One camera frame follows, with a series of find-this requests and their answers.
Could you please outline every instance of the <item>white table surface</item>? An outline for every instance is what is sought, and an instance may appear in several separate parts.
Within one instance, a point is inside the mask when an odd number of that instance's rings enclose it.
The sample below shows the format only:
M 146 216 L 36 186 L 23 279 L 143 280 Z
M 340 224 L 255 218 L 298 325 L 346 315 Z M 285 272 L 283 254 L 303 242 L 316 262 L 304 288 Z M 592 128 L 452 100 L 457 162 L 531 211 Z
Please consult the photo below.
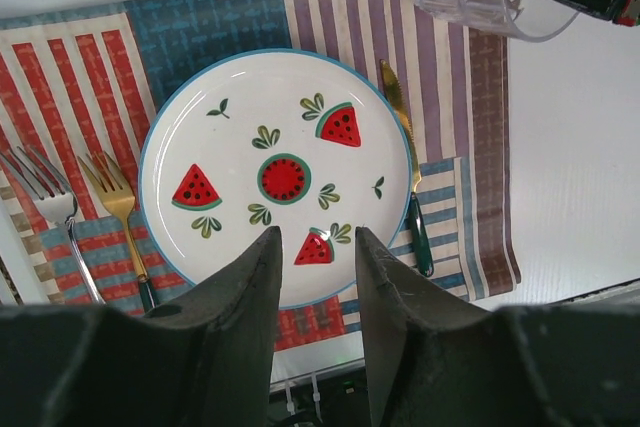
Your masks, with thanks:
M 0 0 L 0 18 L 111 1 L 119 0 Z M 548 43 L 511 42 L 513 242 L 523 281 L 478 305 L 553 302 L 640 277 L 639 40 L 640 29 L 579 17 Z M 360 357 L 360 333 L 298 347 L 276 354 L 272 380 Z

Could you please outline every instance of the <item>knife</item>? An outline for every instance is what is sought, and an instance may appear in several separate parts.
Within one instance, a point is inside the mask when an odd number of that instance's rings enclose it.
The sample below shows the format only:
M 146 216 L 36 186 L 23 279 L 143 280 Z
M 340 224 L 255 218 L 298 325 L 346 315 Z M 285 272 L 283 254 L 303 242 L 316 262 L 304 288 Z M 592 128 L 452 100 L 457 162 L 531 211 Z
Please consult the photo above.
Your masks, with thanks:
M 409 197 L 409 227 L 411 228 L 411 236 L 413 237 L 413 251 L 416 255 L 418 270 L 426 277 L 433 275 L 433 257 L 431 256 L 431 248 L 429 247 L 429 237 L 427 237 L 427 229 L 422 219 L 422 211 L 420 210 L 420 202 L 416 191 L 418 184 L 422 180 L 420 173 L 420 164 L 418 163 L 418 154 L 416 154 L 416 144 L 413 139 L 413 129 L 411 128 L 411 120 L 407 105 L 404 103 L 402 89 L 398 77 L 393 72 L 387 61 L 380 61 L 380 70 L 382 72 L 382 84 L 384 86 L 384 95 L 391 104 L 393 111 L 400 120 L 404 135 L 407 137 L 409 144 L 409 152 L 411 154 L 411 195 Z

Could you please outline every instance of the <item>knife handle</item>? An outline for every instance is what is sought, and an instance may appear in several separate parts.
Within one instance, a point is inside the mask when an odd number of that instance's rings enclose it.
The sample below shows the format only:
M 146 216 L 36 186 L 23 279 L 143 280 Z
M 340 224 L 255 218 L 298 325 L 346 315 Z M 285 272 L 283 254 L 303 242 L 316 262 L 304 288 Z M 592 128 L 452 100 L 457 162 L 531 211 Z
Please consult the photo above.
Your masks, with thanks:
M 415 192 L 411 192 L 411 197 L 409 198 L 409 227 L 413 237 L 413 251 L 416 255 L 418 270 L 425 277 L 431 277 L 433 275 L 433 257 L 429 247 L 427 229 L 422 220 L 420 202 L 418 202 Z
M 159 305 L 158 294 L 156 294 L 156 289 L 153 287 L 149 277 L 138 277 L 138 289 L 140 290 L 140 300 L 142 300 L 142 307 L 145 312 L 149 312 Z

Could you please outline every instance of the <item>round plate with blue rim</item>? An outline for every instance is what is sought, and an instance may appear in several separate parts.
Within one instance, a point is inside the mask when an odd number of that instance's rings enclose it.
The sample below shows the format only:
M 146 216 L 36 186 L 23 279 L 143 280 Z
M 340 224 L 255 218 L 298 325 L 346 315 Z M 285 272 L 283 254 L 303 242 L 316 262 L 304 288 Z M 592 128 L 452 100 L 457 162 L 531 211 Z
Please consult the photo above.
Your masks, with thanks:
M 355 71 L 308 52 L 254 51 L 167 101 L 142 153 L 140 203 L 158 250 L 192 283 L 280 226 L 280 306 L 294 308 L 355 281 L 356 227 L 391 244 L 409 159 L 391 107 Z

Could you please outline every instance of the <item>watermelon slice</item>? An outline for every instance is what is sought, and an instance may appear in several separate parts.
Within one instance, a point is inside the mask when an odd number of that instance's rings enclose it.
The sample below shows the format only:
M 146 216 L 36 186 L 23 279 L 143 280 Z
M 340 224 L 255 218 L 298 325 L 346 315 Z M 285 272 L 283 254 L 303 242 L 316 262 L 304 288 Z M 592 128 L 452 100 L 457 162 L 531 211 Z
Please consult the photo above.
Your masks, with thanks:
M 302 244 L 294 265 L 330 264 L 333 262 L 333 245 L 326 232 L 309 229 L 309 235 Z
M 173 205 L 186 210 L 213 209 L 220 202 L 216 189 L 196 164 L 189 168 L 171 199 Z
M 328 110 L 318 122 L 316 137 L 349 147 L 360 147 L 360 131 L 353 105 L 346 102 Z
M 311 170 L 292 154 L 268 158 L 258 170 L 258 188 L 276 204 L 289 205 L 302 199 L 311 186 Z

